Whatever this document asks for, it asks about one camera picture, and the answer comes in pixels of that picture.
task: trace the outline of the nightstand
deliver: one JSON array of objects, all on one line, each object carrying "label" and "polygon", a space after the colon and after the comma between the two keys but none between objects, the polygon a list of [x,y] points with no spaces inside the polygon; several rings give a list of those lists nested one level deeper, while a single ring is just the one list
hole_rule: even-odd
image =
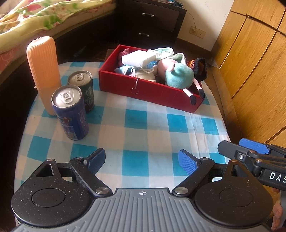
[{"label": "nightstand", "polygon": [[158,0],[117,0],[119,43],[155,49],[173,47],[186,9]]}]

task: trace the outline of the barcode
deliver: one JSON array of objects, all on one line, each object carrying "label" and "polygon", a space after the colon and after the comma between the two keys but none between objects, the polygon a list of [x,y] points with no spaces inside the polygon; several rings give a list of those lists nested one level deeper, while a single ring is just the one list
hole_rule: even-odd
[{"label": "barcode", "polygon": [[69,135],[69,138],[72,139],[72,140],[77,140],[78,139],[75,133],[68,132],[67,134]]}]

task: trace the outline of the triangular cutout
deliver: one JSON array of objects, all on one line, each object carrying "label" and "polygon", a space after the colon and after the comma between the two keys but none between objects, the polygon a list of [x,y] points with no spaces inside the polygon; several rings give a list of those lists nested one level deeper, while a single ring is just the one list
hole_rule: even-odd
[{"label": "triangular cutout", "polygon": [[37,177],[53,176],[52,166],[47,164],[42,170],[37,174]]},{"label": "triangular cutout", "polygon": [[234,165],[231,171],[231,176],[235,177],[248,177],[248,175],[241,169],[240,166]]}]

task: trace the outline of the soda can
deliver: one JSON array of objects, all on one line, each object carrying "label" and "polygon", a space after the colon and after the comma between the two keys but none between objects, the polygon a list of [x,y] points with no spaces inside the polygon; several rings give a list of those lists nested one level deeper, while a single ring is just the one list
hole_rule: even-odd
[{"label": "soda can", "polygon": [[83,139],[88,133],[82,91],[75,85],[64,85],[52,95],[52,106],[67,137]]},{"label": "soda can", "polygon": [[94,107],[94,96],[93,96],[93,82],[90,72],[77,71],[69,75],[67,78],[68,85],[78,86],[84,97],[84,107],[86,113],[90,112]]}]

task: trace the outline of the silver bolt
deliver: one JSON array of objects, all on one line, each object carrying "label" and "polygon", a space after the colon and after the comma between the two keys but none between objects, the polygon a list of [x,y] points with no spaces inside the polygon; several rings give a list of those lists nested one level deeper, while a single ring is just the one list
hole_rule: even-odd
[{"label": "silver bolt", "polygon": [[180,195],[182,195],[182,194],[186,194],[186,193],[188,193],[188,189],[187,188],[185,188],[185,187],[178,187],[178,188],[175,188],[175,193],[176,194],[180,194]]},{"label": "silver bolt", "polygon": [[107,193],[109,193],[109,188],[107,188],[107,187],[100,187],[100,188],[98,188],[98,189],[96,189],[95,190],[95,192],[97,193],[97,194],[100,194],[100,195],[103,195],[103,194],[107,194]]}]

